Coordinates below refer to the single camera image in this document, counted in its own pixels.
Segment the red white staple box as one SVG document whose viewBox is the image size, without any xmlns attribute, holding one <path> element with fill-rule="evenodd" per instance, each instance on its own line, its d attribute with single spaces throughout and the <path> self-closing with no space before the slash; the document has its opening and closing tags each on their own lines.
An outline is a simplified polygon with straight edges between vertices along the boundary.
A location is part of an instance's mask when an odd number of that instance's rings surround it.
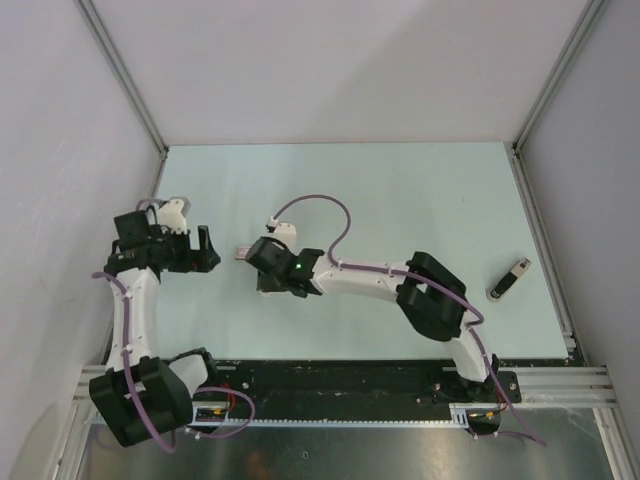
<svg viewBox="0 0 640 480">
<path fill-rule="evenodd" d="M 234 259 L 237 261 L 250 262 L 255 256 L 256 249 L 253 246 L 238 246 Z"/>
</svg>

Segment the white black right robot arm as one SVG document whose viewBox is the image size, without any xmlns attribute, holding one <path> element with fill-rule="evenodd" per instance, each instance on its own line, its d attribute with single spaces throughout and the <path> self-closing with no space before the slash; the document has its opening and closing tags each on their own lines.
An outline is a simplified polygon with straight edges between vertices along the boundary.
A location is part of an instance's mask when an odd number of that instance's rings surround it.
<svg viewBox="0 0 640 480">
<path fill-rule="evenodd" d="M 282 240 L 260 237 L 245 261 L 258 271 L 258 290 L 310 295 L 349 294 L 397 305 L 421 336 L 450 352 L 463 393 L 484 401 L 497 389 L 497 360 L 476 327 L 484 316 L 466 298 L 466 286 L 425 252 L 405 264 L 354 263 L 334 256 L 334 249 L 305 248 L 294 253 Z"/>
</svg>

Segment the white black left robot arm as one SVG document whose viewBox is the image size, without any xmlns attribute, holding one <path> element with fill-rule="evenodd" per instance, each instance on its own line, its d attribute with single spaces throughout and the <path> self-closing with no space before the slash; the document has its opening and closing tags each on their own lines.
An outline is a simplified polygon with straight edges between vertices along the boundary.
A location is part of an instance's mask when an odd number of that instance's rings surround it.
<svg viewBox="0 0 640 480">
<path fill-rule="evenodd" d="M 207 227 L 191 246 L 186 216 L 162 206 L 115 217 L 117 237 L 98 277 L 113 295 L 113 335 L 102 375 L 89 394 L 117 442 L 130 447 L 188 425 L 194 395 L 214 397 L 221 387 L 212 355 L 203 347 L 170 359 L 159 353 L 157 303 L 161 274 L 209 273 L 220 262 Z"/>
</svg>

